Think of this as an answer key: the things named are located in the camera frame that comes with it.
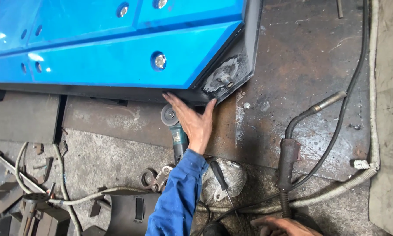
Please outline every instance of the dirty workshop floor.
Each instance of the dirty workshop floor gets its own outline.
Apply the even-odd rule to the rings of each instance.
[[[169,148],[72,129],[67,129],[67,132],[68,135],[63,136],[68,144],[68,152],[64,156],[64,163],[66,186],[72,200],[92,194],[101,186],[138,188],[138,176],[143,169],[152,167],[155,170],[160,170],[163,165],[172,162],[173,150]],[[0,141],[0,150],[10,160],[16,159],[21,146],[22,143]],[[52,146],[45,145],[45,152],[42,155],[36,155],[34,148],[29,144],[24,160],[22,160],[26,165],[27,173],[33,177],[42,175],[43,170],[34,170],[32,167],[44,164],[45,157],[55,157]],[[273,169],[254,165],[243,166],[248,173],[248,179],[241,195],[233,201],[245,203],[276,192],[274,187],[276,178]],[[4,173],[5,168],[0,165],[0,181],[3,181]],[[49,187],[52,182],[56,182],[56,195],[62,197],[59,179],[59,164],[54,161],[50,178],[45,185]],[[311,196],[337,184],[333,181],[313,177],[302,188],[293,191],[290,196],[291,198]],[[325,235],[388,235],[369,222],[368,199],[369,187],[362,185],[331,201],[310,206],[301,209],[301,211],[311,215],[326,233]],[[87,201],[74,206],[83,229],[92,225],[106,229],[109,225],[110,213],[102,209],[100,215],[89,218],[88,212],[91,205],[91,202]],[[218,203],[218,206],[229,207],[229,202],[222,200]],[[247,235],[259,234],[256,229],[249,226],[249,221],[259,216],[242,215],[246,223]],[[206,217],[206,213],[197,212],[193,229],[201,227]],[[229,215],[222,222],[232,235],[246,235],[234,215]],[[69,235],[74,235],[73,228],[73,225],[71,225]]]

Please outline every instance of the human hand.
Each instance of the human hand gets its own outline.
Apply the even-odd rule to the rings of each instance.
[[[262,226],[261,236],[322,236],[317,231],[288,218],[265,216],[250,223],[256,227]]]
[[[204,114],[201,115],[190,109],[182,100],[170,92],[162,93],[162,96],[172,105],[183,131],[188,135],[188,148],[203,155],[210,140],[212,110],[214,110],[217,99],[211,100],[205,107]]]

